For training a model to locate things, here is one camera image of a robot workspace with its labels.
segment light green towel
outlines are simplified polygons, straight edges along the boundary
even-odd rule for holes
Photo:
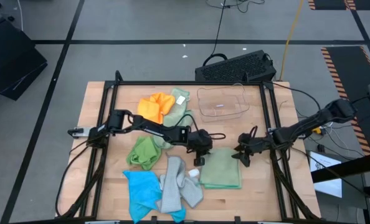
[[[161,156],[161,149],[153,144],[150,136],[140,136],[127,156],[128,165],[141,165],[143,170],[152,169]]]
[[[210,153],[204,156],[205,164],[200,175],[200,183],[204,184],[204,188],[241,189],[239,160],[231,157],[236,151],[222,147],[212,149]]]
[[[186,111],[187,99],[189,99],[188,91],[184,91],[179,88],[173,88],[173,90],[171,91],[171,95],[175,97],[175,101],[177,101],[180,96],[185,97],[186,100],[184,100],[181,105],[175,103],[171,107],[170,112],[164,116],[163,125],[166,127],[174,126],[185,114],[192,115],[191,110]],[[178,126],[190,126],[190,125],[192,125],[192,119],[189,116],[186,116],[178,124]],[[166,143],[166,141],[164,141],[162,137],[153,136],[153,141],[161,149],[172,148],[172,145],[170,143]]]

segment wooden table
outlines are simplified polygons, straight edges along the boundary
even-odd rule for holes
[[[78,121],[78,126],[96,126],[100,101],[102,98],[103,82],[89,82],[83,106]],[[169,94],[174,86],[134,86],[125,85],[118,87],[118,96],[116,109],[127,109],[136,113],[138,102],[143,97],[149,97],[153,93],[165,92]],[[225,133],[225,140],[214,141],[214,147],[236,147],[237,138],[240,133],[247,133],[251,128],[257,125],[257,136],[265,135],[265,120],[263,117],[262,103],[258,86],[244,86],[245,98],[250,105],[241,118],[230,119],[226,121],[215,121],[204,123],[200,117],[197,104],[196,91],[202,86],[176,86],[183,90],[191,92],[191,100],[187,108],[193,110],[194,117],[199,128],[206,129],[209,132]],[[273,122],[271,102],[268,91],[266,92],[268,109],[270,111],[271,123]],[[277,99],[280,121],[282,126],[289,126],[298,121],[295,105],[290,90],[275,86],[275,96]],[[116,135],[110,137],[107,163],[102,185],[102,192],[99,204],[97,219],[99,220],[131,220],[128,213],[129,195],[128,181],[122,174],[124,170],[140,170],[140,167],[128,166],[125,159],[131,148],[134,146],[138,136],[147,136],[142,131],[133,131],[129,134]],[[76,139],[73,146],[76,146],[84,138]],[[305,150],[303,141],[297,140],[294,147],[302,151]],[[70,155],[70,160],[75,157],[81,149],[77,149]],[[62,193],[60,195],[59,210],[65,212],[82,191],[87,174],[87,168],[90,158],[90,149],[77,159],[67,172]],[[187,164],[187,170],[193,169],[194,153],[186,154],[182,146],[176,146],[167,151],[169,155],[181,156]],[[311,209],[311,211],[320,216],[320,210],[313,187],[308,161],[305,155],[293,151],[289,161],[292,173],[293,185],[301,199]],[[166,173],[167,157],[162,153],[159,161],[154,165],[152,171],[157,176]],[[240,166],[242,172],[242,189],[237,190],[206,190],[204,189],[204,200],[195,208],[191,209],[186,203],[186,220],[199,221],[233,221],[234,216],[240,216],[242,221],[280,221],[278,207],[277,191],[275,188],[274,174],[272,170],[269,152],[257,154],[251,157],[250,167]],[[285,201],[287,203],[288,217],[292,215],[288,195],[283,188]],[[90,215],[90,208],[94,193],[90,194],[88,200],[87,215]],[[150,212],[145,220],[150,220],[151,216],[158,216],[158,220],[172,220],[170,215],[161,214],[157,211]]]

